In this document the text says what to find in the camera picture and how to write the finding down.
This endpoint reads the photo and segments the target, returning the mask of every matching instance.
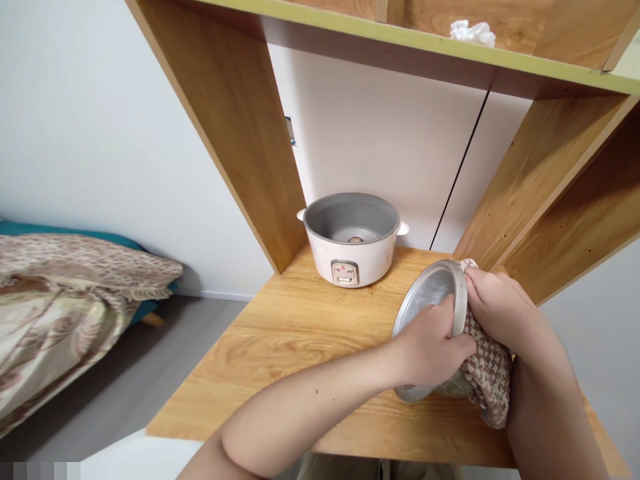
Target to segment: hand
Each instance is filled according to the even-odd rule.
[[[451,337],[453,295],[429,305],[385,345],[394,375],[394,387],[436,386],[450,379],[464,360],[475,353],[467,334]]]
[[[525,361],[559,340],[520,284],[504,273],[467,268],[467,301],[480,326]]]

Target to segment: crumpled paper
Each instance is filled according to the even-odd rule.
[[[451,24],[451,38],[476,45],[495,47],[495,34],[487,22],[480,22],[469,28],[469,20],[456,20]]]

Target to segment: pants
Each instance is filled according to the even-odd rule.
[[[310,453],[297,480],[464,480],[458,465]]]

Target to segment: cloth towel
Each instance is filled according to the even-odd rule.
[[[471,259],[461,260],[458,265],[463,271],[468,267],[478,266]],[[467,385],[458,385],[458,390],[468,392],[469,399],[480,406],[482,418],[488,426],[495,429],[504,428],[509,414],[512,364],[509,349],[482,330],[468,305],[463,332],[472,336],[477,349],[460,366],[459,371],[464,379],[462,375],[458,375],[457,383]]]

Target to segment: white rice cooker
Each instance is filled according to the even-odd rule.
[[[396,236],[409,232],[392,204],[366,193],[322,197],[297,217],[305,223],[318,273],[344,288],[380,280],[391,266]]]

